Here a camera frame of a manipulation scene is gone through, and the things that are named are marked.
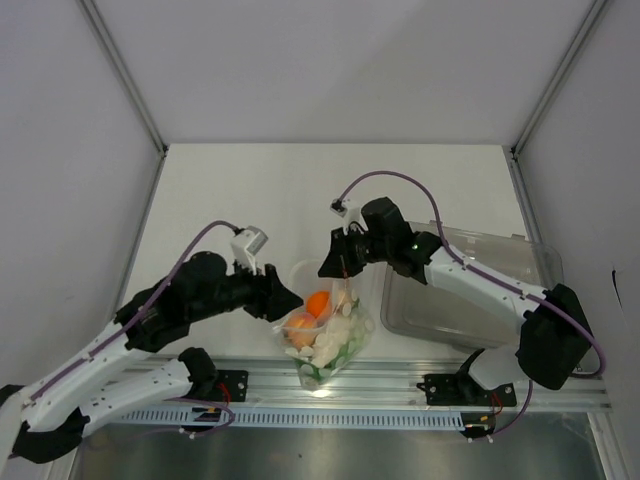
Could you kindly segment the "peach fruit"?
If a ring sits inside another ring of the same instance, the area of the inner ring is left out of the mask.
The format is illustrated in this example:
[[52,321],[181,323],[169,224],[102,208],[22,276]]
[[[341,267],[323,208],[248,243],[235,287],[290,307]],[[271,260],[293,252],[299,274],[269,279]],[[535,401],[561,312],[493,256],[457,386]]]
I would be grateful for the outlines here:
[[286,320],[283,330],[289,343],[297,350],[311,347],[317,336],[318,320],[307,312],[294,313]]

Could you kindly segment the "orange fruit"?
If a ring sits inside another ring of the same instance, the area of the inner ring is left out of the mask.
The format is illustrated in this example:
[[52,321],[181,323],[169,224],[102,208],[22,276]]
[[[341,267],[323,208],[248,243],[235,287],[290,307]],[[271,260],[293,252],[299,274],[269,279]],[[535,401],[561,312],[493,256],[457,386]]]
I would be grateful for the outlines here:
[[306,301],[306,312],[318,320],[327,318],[332,313],[331,293],[321,290],[310,295]]

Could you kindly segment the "clear zip top bag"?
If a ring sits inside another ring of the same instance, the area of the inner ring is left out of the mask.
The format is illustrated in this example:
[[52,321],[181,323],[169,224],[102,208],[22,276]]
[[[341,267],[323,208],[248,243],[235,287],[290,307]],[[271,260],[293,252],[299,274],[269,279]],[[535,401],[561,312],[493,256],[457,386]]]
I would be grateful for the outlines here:
[[288,288],[303,305],[275,323],[273,335],[294,362],[301,386],[323,387],[370,343],[376,324],[360,297],[361,279],[318,276],[321,262],[294,266]]

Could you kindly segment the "green lettuce leaf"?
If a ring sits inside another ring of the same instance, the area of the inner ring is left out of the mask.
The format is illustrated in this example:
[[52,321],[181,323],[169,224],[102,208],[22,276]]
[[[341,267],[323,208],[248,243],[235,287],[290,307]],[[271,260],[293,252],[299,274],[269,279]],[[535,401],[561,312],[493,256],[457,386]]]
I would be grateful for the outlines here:
[[[324,368],[317,368],[311,363],[313,345],[297,350],[297,353],[293,356],[293,361],[303,386],[315,388],[327,383],[331,377],[337,374],[370,343],[375,331],[375,323],[369,312],[358,308],[351,312],[351,315],[347,318],[350,320],[349,340],[329,365]],[[325,324],[320,328],[317,335],[324,331]]]

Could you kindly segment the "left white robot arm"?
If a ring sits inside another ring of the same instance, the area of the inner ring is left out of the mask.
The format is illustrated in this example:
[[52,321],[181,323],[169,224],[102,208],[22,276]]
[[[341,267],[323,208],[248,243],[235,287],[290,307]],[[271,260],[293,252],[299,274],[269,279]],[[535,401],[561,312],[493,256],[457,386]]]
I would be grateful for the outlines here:
[[202,348],[123,382],[115,376],[186,337],[192,324],[244,310],[275,322],[302,306],[275,266],[227,270],[223,257],[198,252],[154,287],[136,294],[72,359],[27,386],[1,389],[1,459],[56,460],[112,420],[165,400],[208,401],[219,372]]

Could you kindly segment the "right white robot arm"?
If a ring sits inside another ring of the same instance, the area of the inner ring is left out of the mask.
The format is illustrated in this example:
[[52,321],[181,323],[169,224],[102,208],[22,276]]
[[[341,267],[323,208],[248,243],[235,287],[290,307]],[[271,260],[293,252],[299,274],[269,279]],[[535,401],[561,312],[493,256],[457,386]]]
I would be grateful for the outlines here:
[[516,280],[464,255],[442,234],[415,231],[398,206],[382,197],[357,207],[331,204],[341,217],[332,230],[321,278],[353,278],[384,263],[401,277],[454,294],[514,328],[515,347],[476,351],[456,380],[458,395],[479,403],[506,383],[530,380],[557,391],[574,376],[593,346],[593,334],[576,293]]

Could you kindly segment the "clear plastic food container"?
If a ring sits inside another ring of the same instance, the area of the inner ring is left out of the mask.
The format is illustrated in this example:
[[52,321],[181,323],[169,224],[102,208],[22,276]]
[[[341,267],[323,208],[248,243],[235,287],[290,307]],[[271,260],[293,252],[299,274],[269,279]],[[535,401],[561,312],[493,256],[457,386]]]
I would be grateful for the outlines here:
[[[521,283],[551,289],[564,281],[562,260],[552,247],[523,238],[502,237],[445,227],[446,240],[481,264]],[[458,349],[518,345],[520,325],[500,307],[497,295],[506,291],[471,273],[469,277],[493,290],[491,296],[469,293],[457,282],[424,285],[388,267],[382,295],[381,322],[394,334],[446,343]]]

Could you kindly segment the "aluminium mounting rail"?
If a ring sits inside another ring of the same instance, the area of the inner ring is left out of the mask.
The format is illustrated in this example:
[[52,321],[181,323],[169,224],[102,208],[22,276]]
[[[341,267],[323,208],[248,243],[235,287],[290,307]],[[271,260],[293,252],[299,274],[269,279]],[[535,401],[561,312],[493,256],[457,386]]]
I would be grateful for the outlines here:
[[[220,370],[249,373],[244,404],[255,408],[409,410],[426,406],[417,388],[426,374],[452,373],[451,361],[353,360],[326,383],[302,386],[292,359],[215,358]],[[558,391],[536,386],[528,407],[532,413],[602,413],[612,410],[600,379],[570,379]]]

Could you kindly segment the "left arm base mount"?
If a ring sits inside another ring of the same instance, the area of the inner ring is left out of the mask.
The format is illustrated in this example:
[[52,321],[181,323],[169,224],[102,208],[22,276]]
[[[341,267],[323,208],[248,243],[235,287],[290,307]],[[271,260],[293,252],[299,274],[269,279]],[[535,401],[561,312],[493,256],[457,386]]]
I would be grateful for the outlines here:
[[185,399],[205,400],[218,403],[243,403],[249,386],[247,370],[223,369],[218,371],[215,382],[205,382],[195,391],[182,395]]

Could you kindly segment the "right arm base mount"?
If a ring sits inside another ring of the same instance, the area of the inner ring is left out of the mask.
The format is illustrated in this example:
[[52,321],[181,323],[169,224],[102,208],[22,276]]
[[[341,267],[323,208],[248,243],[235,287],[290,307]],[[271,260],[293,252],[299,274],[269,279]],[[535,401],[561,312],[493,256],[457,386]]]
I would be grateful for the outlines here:
[[493,390],[482,388],[467,374],[425,374],[416,384],[430,406],[515,407],[517,398],[512,384]]

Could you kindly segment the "right aluminium frame post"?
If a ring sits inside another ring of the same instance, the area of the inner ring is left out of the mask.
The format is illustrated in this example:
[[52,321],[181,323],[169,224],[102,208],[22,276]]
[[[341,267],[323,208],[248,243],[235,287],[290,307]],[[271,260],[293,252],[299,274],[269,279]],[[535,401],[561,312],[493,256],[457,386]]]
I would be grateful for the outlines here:
[[586,14],[579,22],[576,31],[563,50],[549,80],[546,82],[533,109],[527,116],[526,121],[510,148],[511,158],[514,162],[519,160],[526,146],[539,129],[546,114],[566,84],[572,70],[577,65],[590,39],[597,31],[612,4],[613,1],[609,0],[595,0],[590,2]]

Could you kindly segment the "aluminium frame post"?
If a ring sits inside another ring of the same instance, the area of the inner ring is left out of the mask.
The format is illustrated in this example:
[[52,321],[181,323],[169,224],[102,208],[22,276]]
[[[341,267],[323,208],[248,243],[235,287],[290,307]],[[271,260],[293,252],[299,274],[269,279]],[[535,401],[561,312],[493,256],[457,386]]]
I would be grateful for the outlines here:
[[590,39],[597,31],[612,4],[613,1],[609,0],[595,0],[590,2],[586,14],[579,22],[576,31],[563,50],[549,80],[546,82],[533,109],[527,116],[526,121],[510,148],[511,158],[514,162],[519,160],[526,146],[539,129],[546,114],[566,84],[572,70],[577,65]]
[[163,158],[166,155],[168,146],[162,138],[148,105],[100,11],[98,3],[94,0],[78,0],[76,4],[91,29],[134,114],[141,123],[146,136],[153,145],[154,150]]

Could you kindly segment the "left aluminium frame post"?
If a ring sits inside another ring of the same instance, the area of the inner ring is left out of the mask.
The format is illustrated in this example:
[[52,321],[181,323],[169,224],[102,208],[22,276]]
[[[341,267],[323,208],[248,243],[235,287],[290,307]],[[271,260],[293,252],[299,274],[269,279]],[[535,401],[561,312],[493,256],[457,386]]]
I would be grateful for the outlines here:
[[148,105],[100,11],[98,3],[94,0],[78,0],[76,4],[91,29],[134,114],[141,123],[146,136],[153,145],[154,150],[163,158],[166,155],[168,146],[162,138]]

